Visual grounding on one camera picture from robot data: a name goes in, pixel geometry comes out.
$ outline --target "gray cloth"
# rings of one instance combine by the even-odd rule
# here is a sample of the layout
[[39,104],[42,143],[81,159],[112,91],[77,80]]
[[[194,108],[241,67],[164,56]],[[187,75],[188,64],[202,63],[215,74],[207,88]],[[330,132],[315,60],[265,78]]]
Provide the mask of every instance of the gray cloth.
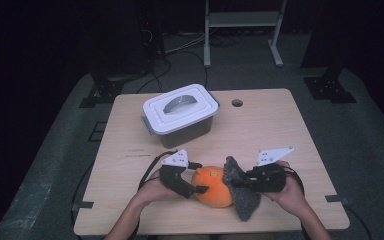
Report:
[[236,160],[229,156],[224,164],[223,182],[227,185],[232,194],[233,204],[236,212],[242,221],[248,221],[252,213],[258,208],[261,201],[261,194],[252,192],[248,188],[233,187],[232,180],[244,180],[245,172],[238,166]]

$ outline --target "container handle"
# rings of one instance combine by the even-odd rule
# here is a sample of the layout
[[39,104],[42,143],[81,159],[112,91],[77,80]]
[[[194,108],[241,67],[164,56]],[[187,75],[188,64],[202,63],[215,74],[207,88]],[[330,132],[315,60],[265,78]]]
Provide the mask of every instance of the container handle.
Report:
[[179,97],[171,100],[169,103],[167,103],[167,105],[164,107],[163,111],[165,114],[171,113],[171,112],[173,112],[173,109],[175,109],[179,105],[192,104],[192,103],[196,103],[196,102],[197,101],[193,96],[182,95],[182,96],[179,96]]

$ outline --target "dark background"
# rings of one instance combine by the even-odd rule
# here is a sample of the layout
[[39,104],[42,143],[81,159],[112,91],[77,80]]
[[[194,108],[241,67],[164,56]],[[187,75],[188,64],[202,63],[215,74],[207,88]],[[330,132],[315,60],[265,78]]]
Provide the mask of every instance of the dark background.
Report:
[[[203,31],[204,1],[160,2],[164,33]],[[211,2],[213,11],[279,7]],[[0,0],[0,220],[66,97],[91,66],[141,71],[152,61],[156,44],[145,47],[140,29],[156,31],[153,4]],[[328,66],[339,56],[384,112],[384,1],[290,0],[282,32],[310,30],[302,67]]]

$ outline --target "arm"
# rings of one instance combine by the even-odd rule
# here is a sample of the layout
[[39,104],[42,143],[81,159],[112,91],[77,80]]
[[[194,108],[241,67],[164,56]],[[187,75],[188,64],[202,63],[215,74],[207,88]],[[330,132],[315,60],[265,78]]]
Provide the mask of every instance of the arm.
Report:
[[[289,167],[287,162],[279,161],[278,164]],[[285,188],[281,192],[264,193],[263,195],[277,202],[285,211],[298,217],[311,239],[332,239],[293,177],[287,176]]]
[[132,197],[105,240],[127,239],[135,230],[139,223],[140,214],[146,206],[161,198],[177,195],[164,187],[158,177],[159,170],[155,171],[149,177],[150,180]]

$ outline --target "wooden table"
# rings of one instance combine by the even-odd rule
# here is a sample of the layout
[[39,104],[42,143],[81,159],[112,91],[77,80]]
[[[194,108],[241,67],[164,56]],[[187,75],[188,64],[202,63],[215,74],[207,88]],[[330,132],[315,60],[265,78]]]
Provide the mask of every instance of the wooden table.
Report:
[[[255,165],[259,149],[294,146],[288,161],[300,175],[306,198],[328,229],[345,229],[349,219],[339,202],[313,140],[291,93],[286,89],[213,91],[220,102],[211,131],[177,149],[189,161],[223,167],[231,155],[244,170]],[[105,235],[136,193],[138,183],[154,158],[167,151],[141,122],[143,103],[157,94],[120,95],[114,102],[95,165],[83,198],[92,208],[81,208],[74,231]],[[240,99],[242,107],[232,100]],[[192,170],[182,177],[189,181]],[[150,204],[141,215],[138,234],[242,233],[300,230],[294,216],[263,197],[251,219],[242,222],[234,207],[211,208],[196,198],[174,197]]]

